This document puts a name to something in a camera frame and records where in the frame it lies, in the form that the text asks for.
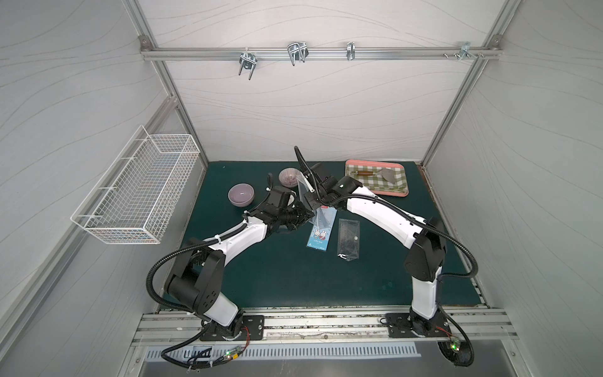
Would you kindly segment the clear ruler set pouch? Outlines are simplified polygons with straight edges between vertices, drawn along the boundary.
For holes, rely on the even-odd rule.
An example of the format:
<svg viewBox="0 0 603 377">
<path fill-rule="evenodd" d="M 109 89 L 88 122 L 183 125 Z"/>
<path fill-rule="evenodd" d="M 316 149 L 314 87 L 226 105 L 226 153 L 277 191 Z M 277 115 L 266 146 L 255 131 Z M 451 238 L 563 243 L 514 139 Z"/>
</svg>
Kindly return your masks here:
<svg viewBox="0 0 603 377">
<path fill-rule="evenodd" d="M 319 202 L 316 192 L 311 188 L 305 177 L 298 174 L 296 179 L 301 202 L 312 214 L 310 222 L 319 230 L 331 228 L 333 223 L 331 208 Z"/>
</svg>

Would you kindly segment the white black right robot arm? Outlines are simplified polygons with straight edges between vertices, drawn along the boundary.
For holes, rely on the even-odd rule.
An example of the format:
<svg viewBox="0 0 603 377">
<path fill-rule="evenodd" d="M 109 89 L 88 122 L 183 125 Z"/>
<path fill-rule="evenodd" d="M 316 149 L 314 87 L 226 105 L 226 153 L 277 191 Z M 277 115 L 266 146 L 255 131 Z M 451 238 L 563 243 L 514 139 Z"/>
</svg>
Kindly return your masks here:
<svg viewBox="0 0 603 377">
<path fill-rule="evenodd" d="M 294 147 L 302 176 L 309 189 L 309 201 L 334 207 L 361 216 L 385 230 L 408 249 L 405 270 L 411 276 L 412 301 L 408 314 L 411 331 L 418 337 L 426 337 L 437 325 L 436 319 L 444 318 L 458 329 L 461 336 L 449 335 L 438 343 L 441 354 L 454 366 L 468 368 L 474 363 L 475 350 L 462 327 L 446 313 L 440 300 L 439 287 L 444 278 L 472 279 L 479 267 L 471 251 L 444 231 L 438 218 L 425 220 L 400 209 L 379 197 L 358 180 L 345 176 L 335 180 L 328 174 L 319 174 L 319 166 L 309 166 L 299 147 Z M 465 255 L 470 270 L 466 273 L 445 273 L 444 260 L 447 242 L 455 245 Z"/>
</svg>

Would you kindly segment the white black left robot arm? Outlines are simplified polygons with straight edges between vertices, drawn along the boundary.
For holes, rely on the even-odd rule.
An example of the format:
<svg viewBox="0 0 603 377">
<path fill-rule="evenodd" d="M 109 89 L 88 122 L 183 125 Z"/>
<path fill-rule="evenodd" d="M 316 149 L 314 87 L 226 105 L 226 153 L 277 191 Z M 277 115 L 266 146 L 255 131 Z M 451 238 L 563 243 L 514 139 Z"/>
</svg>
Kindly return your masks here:
<svg viewBox="0 0 603 377">
<path fill-rule="evenodd" d="M 251 342 L 252 332 L 245 315 L 221 291 L 226 266 L 243 251 L 280 229 L 295 230 L 308 223 L 314 213 L 287 187 L 270 184 L 259 205 L 243 214 L 238 226 L 206 240 L 193 240 L 162 257 L 149 270 L 145 288 L 160 306 L 186 311 L 202 320 L 201 329 L 190 339 L 162 350 L 161 358 L 188 371 L 227 364 L 240 357 L 245 346 L 237 346 L 210 359 L 206 350 L 186 360 L 174 358 L 175 351 L 199 341 L 211 330 L 227 340 L 243 337 Z"/>
</svg>

